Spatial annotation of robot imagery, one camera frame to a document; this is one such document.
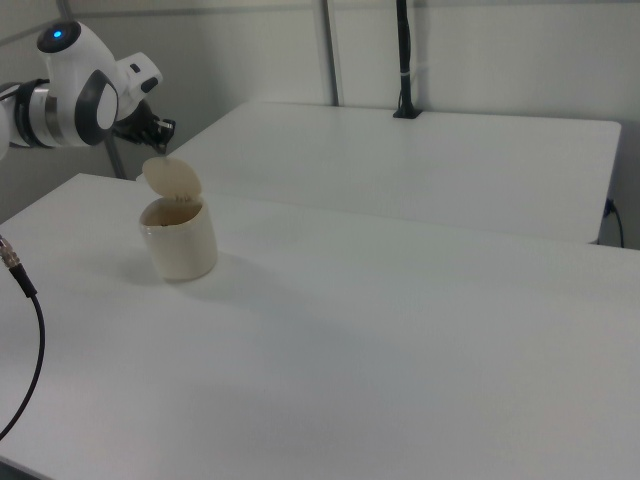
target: white wall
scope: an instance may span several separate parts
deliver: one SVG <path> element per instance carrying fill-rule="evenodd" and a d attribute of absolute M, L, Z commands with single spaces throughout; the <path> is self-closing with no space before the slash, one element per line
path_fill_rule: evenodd
<path fill-rule="evenodd" d="M 2 0 L 0 84 L 47 77 L 36 48 L 38 34 L 24 32 L 37 31 L 57 18 L 55 0 Z M 104 147 L 10 149 L 0 160 L 0 223 L 80 172 L 112 175 Z"/>
<path fill-rule="evenodd" d="M 329 103 L 316 3 L 75 0 L 70 6 L 116 57 L 142 51 L 161 70 L 164 83 L 148 100 L 154 113 L 178 123 L 172 151 L 246 101 Z M 129 178 L 154 156 L 146 147 L 117 145 Z"/>
<path fill-rule="evenodd" d="M 640 248 L 640 4 L 408 3 L 423 5 L 410 11 L 414 98 L 423 108 L 623 124 L 611 196 L 628 246 Z M 342 104 L 394 108 L 395 2 L 334 0 L 333 18 Z M 617 244 L 613 227 L 605 221 L 606 243 Z"/>

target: cup lid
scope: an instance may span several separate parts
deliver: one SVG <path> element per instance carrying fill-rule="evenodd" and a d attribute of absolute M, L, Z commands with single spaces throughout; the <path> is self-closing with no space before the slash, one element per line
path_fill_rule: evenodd
<path fill-rule="evenodd" d="M 202 192 L 198 175 L 184 160 L 150 158 L 142 165 L 142 173 L 153 191 L 165 198 L 189 201 L 198 198 Z"/>

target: plastic container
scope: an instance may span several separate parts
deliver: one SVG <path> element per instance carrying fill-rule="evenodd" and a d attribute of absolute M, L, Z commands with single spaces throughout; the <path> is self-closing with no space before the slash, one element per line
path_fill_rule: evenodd
<path fill-rule="evenodd" d="M 162 196 L 140 215 L 140 231 L 158 274 L 167 280 L 192 280 L 211 271 L 218 248 L 198 176 L 175 158 L 147 160 L 142 172 Z"/>

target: table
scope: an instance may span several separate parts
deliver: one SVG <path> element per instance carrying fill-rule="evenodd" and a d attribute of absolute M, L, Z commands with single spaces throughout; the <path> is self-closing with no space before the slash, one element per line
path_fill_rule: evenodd
<path fill-rule="evenodd" d="M 248 103 L 172 155 L 212 192 L 589 243 L 613 122 Z"/>
<path fill-rule="evenodd" d="M 154 198 L 80 175 L 2 225 L 48 338 L 0 457 L 54 480 L 640 471 L 640 253 L 211 194 L 219 263 L 168 284 L 136 226 Z M 0 292 L 4 424 L 37 326 Z"/>

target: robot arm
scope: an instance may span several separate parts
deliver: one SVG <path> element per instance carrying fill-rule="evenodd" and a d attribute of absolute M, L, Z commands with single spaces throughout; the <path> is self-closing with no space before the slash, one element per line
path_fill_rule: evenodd
<path fill-rule="evenodd" d="M 97 145 L 111 131 L 166 152 L 175 122 L 160 120 L 144 101 L 162 82 L 146 55 L 116 61 L 95 33 L 75 21 L 53 24 L 37 45 L 50 78 L 0 86 L 0 159 L 8 145 Z"/>

